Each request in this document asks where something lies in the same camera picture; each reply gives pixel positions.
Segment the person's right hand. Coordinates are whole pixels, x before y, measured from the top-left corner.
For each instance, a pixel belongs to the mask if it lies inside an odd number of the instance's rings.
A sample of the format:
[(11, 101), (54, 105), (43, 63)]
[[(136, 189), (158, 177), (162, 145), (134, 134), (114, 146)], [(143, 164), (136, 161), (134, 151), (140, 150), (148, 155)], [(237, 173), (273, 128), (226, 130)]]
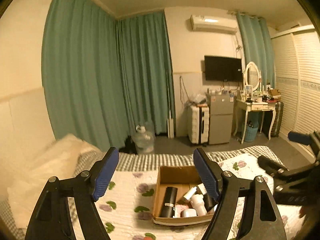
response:
[(303, 218), (304, 216), (306, 216), (310, 212), (311, 209), (312, 209), (312, 207), (310, 205), (302, 206), (299, 211), (299, 217)]

